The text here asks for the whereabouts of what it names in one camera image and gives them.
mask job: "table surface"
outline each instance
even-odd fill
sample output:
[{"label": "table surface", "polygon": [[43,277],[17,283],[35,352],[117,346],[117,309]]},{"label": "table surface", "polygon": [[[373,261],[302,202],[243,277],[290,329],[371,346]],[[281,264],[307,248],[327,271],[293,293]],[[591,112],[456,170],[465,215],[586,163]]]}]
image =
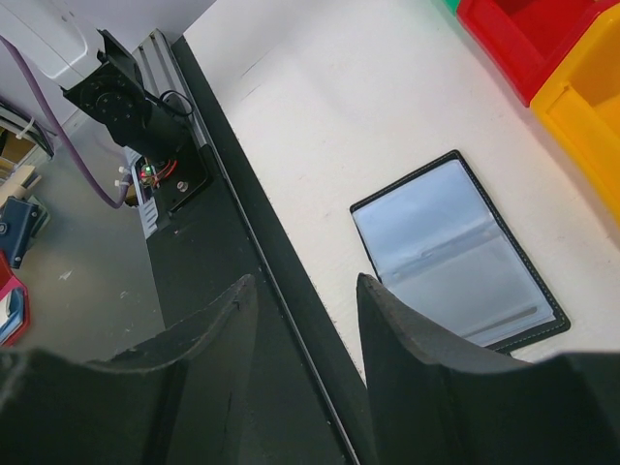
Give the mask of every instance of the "table surface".
[{"label": "table surface", "polygon": [[620,350],[620,232],[439,0],[218,0],[185,37],[363,376],[349,207],[459,149],[569,316],[521,349]]}]

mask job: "red object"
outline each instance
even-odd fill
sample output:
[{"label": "red object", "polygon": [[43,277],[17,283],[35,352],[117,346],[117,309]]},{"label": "red object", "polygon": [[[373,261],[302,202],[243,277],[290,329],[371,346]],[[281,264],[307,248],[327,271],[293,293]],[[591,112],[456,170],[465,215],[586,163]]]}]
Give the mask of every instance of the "red object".
[{"label": "red object", "polygon": [[456,15],[526,107],[592,22],[620,0],[461,0]]},{"label": "red object", "polygon": [[0,251],[0,300],[2,300],[8,293],[15,288],[23,289],[23,323],[15,330],[13,334],[2,344],[2,346],[13,346],[24,331],[30,326],[30,299],[28,298],[28,288],[26,288],[21,281],[19,281],[13,274],[9,262],[4,255],[4,252]]}]

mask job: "white wall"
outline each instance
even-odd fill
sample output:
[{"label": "white wall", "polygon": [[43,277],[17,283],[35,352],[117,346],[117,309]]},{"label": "white wall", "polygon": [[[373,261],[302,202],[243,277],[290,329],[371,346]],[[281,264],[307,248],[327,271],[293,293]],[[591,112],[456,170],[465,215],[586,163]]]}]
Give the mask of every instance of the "white wall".
[{"label": "white wall", "polygon": [[[96,27],[107,29],[133,51],[153,29],[171,40],[183,34],[215,0],[66,0],[77,15]],[[75,111],[60,89],[35,72],[49,103],[61,123]],[[45,122],[42,112],[9,53],[0,46],[0,95]]]}]

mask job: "plastic bin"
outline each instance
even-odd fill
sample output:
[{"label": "plastic bin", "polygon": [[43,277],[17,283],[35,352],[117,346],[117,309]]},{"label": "plastic bin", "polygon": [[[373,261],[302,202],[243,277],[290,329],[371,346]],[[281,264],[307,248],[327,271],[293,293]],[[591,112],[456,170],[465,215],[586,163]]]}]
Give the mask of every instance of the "plastic bin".
[{"label": "plastic bin", "polygon": [[597,16],[620,0],[462,0],[457,16],[530,102]]},{"label": "plastic bin", "polygon": [[461,0],[444,0],[444,3],[448,5],[449,10],[456,15],[456,8],[458,8],[458,4]]},{"label": "plastic bin", "polygon": [[532,108],[620,224],[620,5],[597,18]]}]

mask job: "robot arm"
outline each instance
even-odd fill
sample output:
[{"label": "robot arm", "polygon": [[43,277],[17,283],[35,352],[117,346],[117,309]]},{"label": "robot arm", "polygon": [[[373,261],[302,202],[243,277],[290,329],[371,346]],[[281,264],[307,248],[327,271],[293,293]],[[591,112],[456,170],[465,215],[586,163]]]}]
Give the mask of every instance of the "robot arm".
[{"label": "robot arm", "polygon": [[0,35],[116,143],[152,163],[174,159],[191,137],[174,108],[145,92],[134,57],[61,0],[0,0]]}]

